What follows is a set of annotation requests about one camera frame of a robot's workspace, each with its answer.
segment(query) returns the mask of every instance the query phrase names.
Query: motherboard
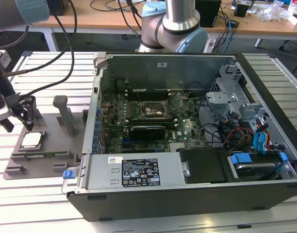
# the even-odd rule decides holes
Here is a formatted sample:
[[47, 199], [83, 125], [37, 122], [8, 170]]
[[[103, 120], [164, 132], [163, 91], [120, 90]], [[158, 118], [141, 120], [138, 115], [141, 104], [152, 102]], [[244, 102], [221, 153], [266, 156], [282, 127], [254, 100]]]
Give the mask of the motherboard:
[[166, 97], [105, 92], [102, 96], [104, 153], [174, 152], [204, 147], [206, 140], [196, 118], [197, 100], [189, 93]]

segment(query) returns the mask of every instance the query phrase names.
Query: floor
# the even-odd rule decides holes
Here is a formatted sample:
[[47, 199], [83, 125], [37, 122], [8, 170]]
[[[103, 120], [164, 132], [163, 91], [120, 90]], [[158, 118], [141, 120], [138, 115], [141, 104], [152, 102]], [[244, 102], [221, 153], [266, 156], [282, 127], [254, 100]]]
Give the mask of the floor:
[[[10, 43], [21, 35], [21, 32], [3, 32], [0, 34], [0, 45]], [[59, 48], [62, 50], [66, 40], [62, 33], [56, 34]], [[227, 53], [267, 53], [272, 57], [279, 58], [282, 63], [293, 71], [297, 65], [297, 41], [286, 44], [283, 51], [278, 50], [283, 43], [282, 40], [264, 40], [261, 48], [254, 47], [254, 39], [233, 39]], [[134, 35], [127, 35], [123, 40], [120, 34], [78, 34], [74, 41], [75, 51], [134, 51], [140, 45], [140, 38]], [[17, 46], [9, 48], [8, 52], [12, 58], [12, 63], [8, 70], [11, 70], [20, 58], [23, 51], [48, 51], [47, 44], [41, 33], [29, 33], [27, 37]]]

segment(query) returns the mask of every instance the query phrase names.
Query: power supply label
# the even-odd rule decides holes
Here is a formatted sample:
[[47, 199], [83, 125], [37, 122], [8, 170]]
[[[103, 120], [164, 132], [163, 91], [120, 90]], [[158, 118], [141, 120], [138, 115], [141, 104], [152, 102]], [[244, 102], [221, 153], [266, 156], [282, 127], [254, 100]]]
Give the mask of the power supply label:
[[131, 159], [122, 161], [124, 187], [160, 185], [157, 159]]

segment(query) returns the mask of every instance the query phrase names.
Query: blue wire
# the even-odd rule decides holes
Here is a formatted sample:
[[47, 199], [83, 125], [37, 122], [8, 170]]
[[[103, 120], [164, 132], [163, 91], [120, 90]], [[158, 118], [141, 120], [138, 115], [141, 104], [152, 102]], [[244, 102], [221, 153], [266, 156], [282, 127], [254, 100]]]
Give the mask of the blue wire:
[[225, 50], [227, 49], [228, 44], [229, 44], [229, 42], [230, 42], [230, 37], [231, 37], [231, 22], [230, 22], [229, 19], [227, 19], [227, 20], [228, 20], [228, 25], [229, 25], [229, 33], [228, 33], [228, 38], [227, 38], [227, 41], [226, 41], [226, 45], [225, 45], [225, 47], [224, 47], [222, 53], [224, 53]]

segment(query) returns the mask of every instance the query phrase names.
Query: desk leg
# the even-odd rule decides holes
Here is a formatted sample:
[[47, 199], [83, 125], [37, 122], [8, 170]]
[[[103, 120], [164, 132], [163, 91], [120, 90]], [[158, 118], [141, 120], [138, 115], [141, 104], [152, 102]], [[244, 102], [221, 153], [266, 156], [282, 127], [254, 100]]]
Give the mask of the desk leg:
[[259, 48], [261, 46], [262, 42], [263, 42], [263, 39], [257, 39], [254, 47]]
[[44, 28], [42, 30], [42, 32], [43, 32], [43, 34], [45, 36], [45, 39], [46, 39], [49, 50], [51, 52], [59, 51], [57, 41], [56, 41], [56, 37], [55, 37], [55, 34], [53, 33], [52, 29], [51, 28]]
[[203, 52], [211, 53], [215, 46], [215, 42], [217, 38], [218, 38], [218, 33], [209, 33], [207, 43], [205, 45]]

